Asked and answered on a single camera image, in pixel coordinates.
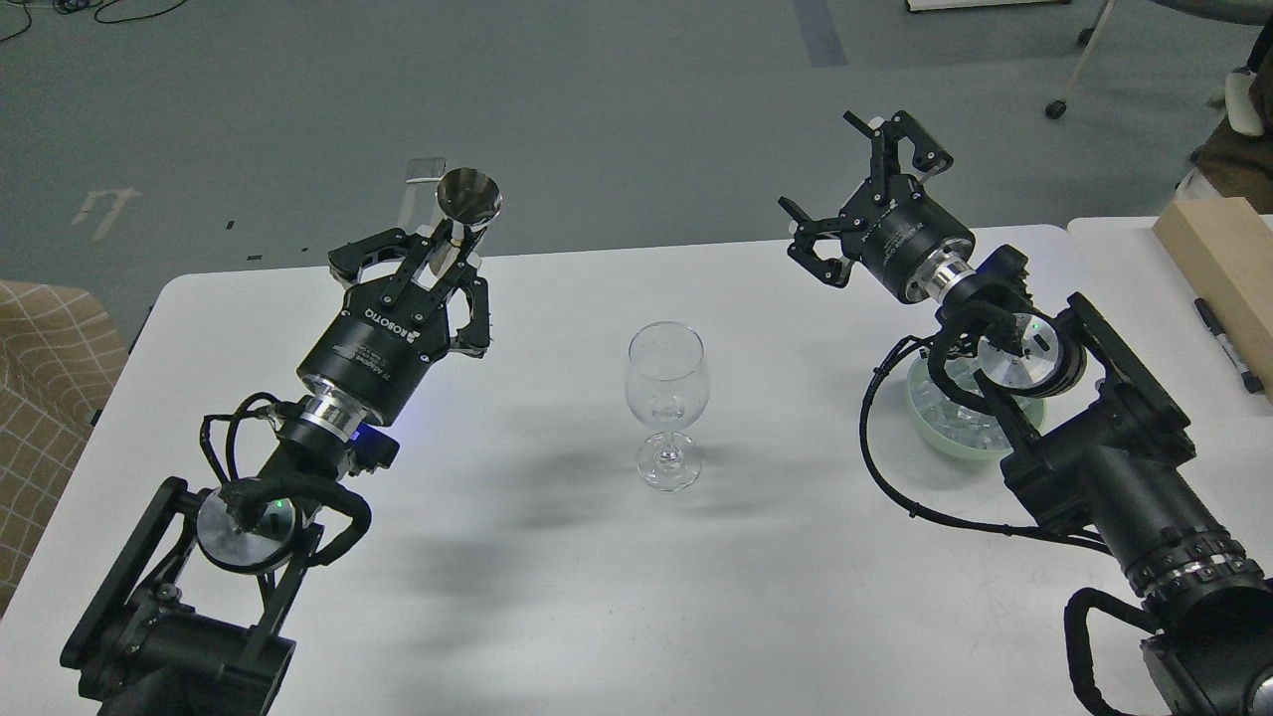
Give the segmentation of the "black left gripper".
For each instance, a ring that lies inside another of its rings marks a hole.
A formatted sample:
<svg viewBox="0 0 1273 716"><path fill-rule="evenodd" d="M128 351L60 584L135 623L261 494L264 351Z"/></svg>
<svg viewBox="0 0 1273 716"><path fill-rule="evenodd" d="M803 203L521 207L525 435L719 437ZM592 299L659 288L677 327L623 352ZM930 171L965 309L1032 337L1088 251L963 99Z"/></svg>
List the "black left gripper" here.
<svg viewBox="0 0 1273 716"><path fill-rule="evenodd" d="M346 394L370 426L395 426L432 364L447 354L480 359L490 348L489 282L476 248L477 240L392 228L330 251L330 271L348 289L300 359L300 381ZM362 282L364 269L395 260L390 276Z"/></svg>

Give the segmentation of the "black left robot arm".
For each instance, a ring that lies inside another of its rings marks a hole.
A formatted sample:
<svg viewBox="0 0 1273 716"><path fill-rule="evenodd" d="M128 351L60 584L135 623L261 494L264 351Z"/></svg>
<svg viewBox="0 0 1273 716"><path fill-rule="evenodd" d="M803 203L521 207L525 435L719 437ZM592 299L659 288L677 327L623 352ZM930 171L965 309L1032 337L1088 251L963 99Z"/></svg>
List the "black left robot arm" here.
<svg viewBox="0 0 1273 716"><path fill-rule="evenodd" d="M267 392L210 414L199 445L216 476L191 492L168 476L143 513L60 662L103 715L265 715L295 643L280 629L311 568L348 554L373 513L344 485L395 462L384 431L446 355L490 344L489 285L474 266L485 219L426 236L384 231L330 254L344 302L298 367L306 396ZM253 626L201 617L178 586L200 552L258 580Z"/></svg>

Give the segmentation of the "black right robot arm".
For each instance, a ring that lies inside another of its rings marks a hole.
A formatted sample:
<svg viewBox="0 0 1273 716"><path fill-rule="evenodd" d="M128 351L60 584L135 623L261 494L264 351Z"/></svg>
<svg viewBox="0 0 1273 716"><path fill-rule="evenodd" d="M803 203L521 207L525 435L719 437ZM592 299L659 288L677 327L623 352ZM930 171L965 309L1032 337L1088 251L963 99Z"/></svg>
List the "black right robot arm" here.
<svg viewBox="0 0 1273 716"><path fill-rule="evenodd" d="M824 284L844 288L862 265L899 302L937 304L938 330L901 338L864 389L859 445L878 489L911 517L1118 562L1136 606L1081 589L1063 615L1071 684L1088 713L1113 713L1090 643L1090 612L1102 612L1146 632L1143 661L1174 715L1268 715L1270 580L1183 479L1183 462L1197 455L1186 413L1091 299L1073 293L1060 313L1037 310L1018 248L1003 245L973 268L973 231L925 187L952 157L918 118L906 110L875 122L850 110L843 117L871 141L868 175L836 217L815 219L782 197L793 220L788 255ZM951 403L999 422L1009 445L1001 475L1032 525L931 510L878 471L871 408L917 350Z"/></svg>

